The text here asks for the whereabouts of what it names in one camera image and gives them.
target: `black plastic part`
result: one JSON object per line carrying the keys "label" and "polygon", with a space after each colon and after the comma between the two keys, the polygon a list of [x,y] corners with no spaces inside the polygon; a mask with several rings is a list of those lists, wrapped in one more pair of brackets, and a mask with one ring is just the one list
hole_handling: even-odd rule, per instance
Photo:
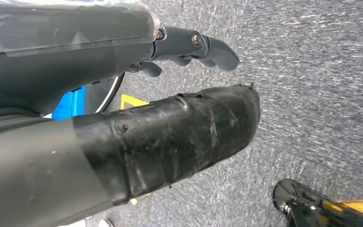
{"label": "black plastic part", "polygon": [[[363,213],[335,203],[291,179],[276,184],[273,203],[286,215],[288,227],[363,227]],[[325,203],[341,211],[327,209]]]}
{"label": "black plastic part", "polygon": [[[234,70],[240,60],[236,53],[224,42],[204,36],[194,30],[163,26],[162,39],[154,42],[152,56],[142,61],[172,60],[180,66],[186,66],[191,59],[200,60],[205,66],[218,66],[222,70]],[[201,45],[195,46],[192,38],[197,35]]]}
{"label": "black plastic part", "polygon": [[205,66],[218,66],[220,69],[227,71],[234,70],[238,66],[240,63],[239,57],[227,44],[208,36],[203,38],[209,46],[207,56],[200,60]]}
{"label": "black plastic part", "polygon": [[199,50],[193,45],[192,37],[199,34],[194,30],[163,26],[164,37],[154,42],[155,52],[151,60],[168,60]]}
{"label": "black plastic part", "polygon": [[190,177],[252,141],[260,118],[250,86],[180,94],[74,118],[80,146],[114,205]]}

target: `black metal bracket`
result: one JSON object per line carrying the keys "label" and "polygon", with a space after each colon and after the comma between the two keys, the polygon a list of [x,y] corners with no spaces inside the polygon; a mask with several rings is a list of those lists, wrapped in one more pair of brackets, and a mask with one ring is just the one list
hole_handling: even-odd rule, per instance
{"label": "black metal bracket", "polygon": [[128,72],[141,70],[157,77],[162,70],[153,61],[171,60],[177,65],[186,66],[192,59],[222,70],[234,70],[240,62],[236,53],[218,39],[201,35],[195,30],[162,26],[150,52],[133,64]]}

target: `black tube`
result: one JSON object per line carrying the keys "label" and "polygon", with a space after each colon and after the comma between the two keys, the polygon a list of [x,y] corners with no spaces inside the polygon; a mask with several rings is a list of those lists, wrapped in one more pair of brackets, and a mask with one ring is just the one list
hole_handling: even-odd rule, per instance
{"label": "black tube", "polygon": [[74,118],[80,146],[114,205],[231,157],[260,118],[253,85],[179,94],[111,114]]}
{"label": "black tube", "polygon": [[249,145],[259,111],[237,85],[0,133],[0,227],[70,224],[190,177]]}

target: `gray carpet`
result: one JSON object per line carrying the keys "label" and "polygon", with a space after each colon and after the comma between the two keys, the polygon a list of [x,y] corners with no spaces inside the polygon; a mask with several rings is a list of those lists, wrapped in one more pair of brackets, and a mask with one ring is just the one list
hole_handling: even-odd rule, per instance
{"label": "gray carpet", "polygon": [[[121,92],[145,101],[254,82],[262,119],[238,155],[119,206],[117,227],[278,227],[271,191],[290,177],[339,200],[363,199],[363,0],[146,0],[163,24],[224,40],[233,72],[161,63],[158,78],[127,75]],[[113,109],[119,107],[119,100]]]}

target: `bolt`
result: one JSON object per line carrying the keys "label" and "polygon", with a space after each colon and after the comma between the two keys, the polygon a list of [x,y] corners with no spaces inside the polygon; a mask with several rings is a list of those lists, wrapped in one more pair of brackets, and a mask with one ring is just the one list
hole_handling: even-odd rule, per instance
{"label": "bolt", "polygon": [[193,45],[195,46],[195,47],[200,47],[201,46],[201,44],[202,44],[202,39],[201,39],[201,36],[198,34],[198,33],[195,33],[195,34],[193,34],[193,36],[192,36],[192,41],[193,41]]}
{"label": "bolt", "polygon": [[160,40],[163,38],[164,38],[164,33],[161,30],[159,30],[158,34],[156,35],[156,40]]}

